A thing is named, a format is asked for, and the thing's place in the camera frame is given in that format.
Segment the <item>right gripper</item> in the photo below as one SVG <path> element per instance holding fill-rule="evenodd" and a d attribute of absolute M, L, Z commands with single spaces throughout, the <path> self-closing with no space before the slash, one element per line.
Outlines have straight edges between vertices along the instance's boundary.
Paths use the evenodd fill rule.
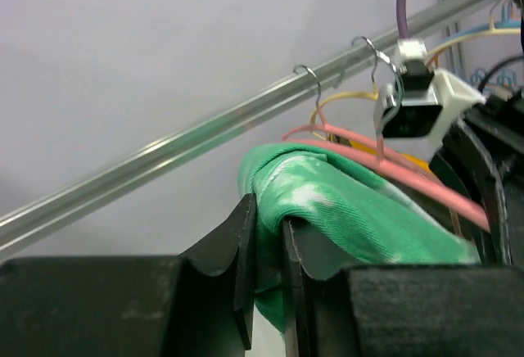
<path fill-rule="evenodd" d="M 501 89 L 451 125 L 430 170 L 485 211 L 472 235 L 484 264 L 523 264 L 523 90 Z"/>

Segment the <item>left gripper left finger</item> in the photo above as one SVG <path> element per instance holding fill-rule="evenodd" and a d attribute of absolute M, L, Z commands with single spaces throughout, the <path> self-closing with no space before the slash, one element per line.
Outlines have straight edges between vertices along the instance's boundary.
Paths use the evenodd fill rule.
<path fill-rule="evenodd" d="M 243 356 L 256 199 L 180 255 L 29 257 L 1 267 L 4 356 Z"/>

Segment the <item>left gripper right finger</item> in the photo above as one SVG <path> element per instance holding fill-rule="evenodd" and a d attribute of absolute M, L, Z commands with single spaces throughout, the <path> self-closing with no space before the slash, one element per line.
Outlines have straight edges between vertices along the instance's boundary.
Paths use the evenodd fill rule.
<path fill-rule="evenodd" d="M 301 219 L 282 224 L 289 356 L 520 356 L 518 266 L 361 265 Z"/>

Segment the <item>pink hanger with green trousers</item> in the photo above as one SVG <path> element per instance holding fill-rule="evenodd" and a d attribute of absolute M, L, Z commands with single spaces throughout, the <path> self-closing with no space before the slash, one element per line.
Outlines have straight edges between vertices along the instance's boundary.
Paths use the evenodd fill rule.
<path fill-rule="evenodd" d="M 443 141 L 448 129 L 467 109 L 485 103 L 481 92 L 458 76 L 426 64 L 425 43 L 416 38 L 397 42 L 395 55 L 388 57 L 377 50 L 371 40 L 366 44 L 376 63 L 383 62 L 395 77 L 392 84 L 375 87 L 374 111 L 376 139 L 336 127 L 322 119 L 320 124 L 307 124 L 284 135 L 320 131 L 355 141 L 369 151 L 346 147 L 328 140 L 313 140 L 311 145 L 343 155 L 379 174 L 393 179 L 446 206 L 454 217 L 462 216 L 479 229 L 490 229 L 485 211 L 474 201 L 446 187 L 434 174 L 413 163 L 397 151 L 386 147 L 387 138 L 428 137 L 430 143 Z"/>

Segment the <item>green tie-dye trousers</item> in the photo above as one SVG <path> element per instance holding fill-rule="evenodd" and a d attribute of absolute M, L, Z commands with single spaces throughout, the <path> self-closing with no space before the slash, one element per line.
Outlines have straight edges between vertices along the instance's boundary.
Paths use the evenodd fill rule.
<path fill-rule="evenodd" d="M 286 218 L 309 222 L 362 264 L 475 264 L 476 248 L 445 230 L 393 184 L 326 149 L 292 142 L 252 148 L 237 175 L 255 195 L 255 304 L 285 331 L 281 232 Z"/>

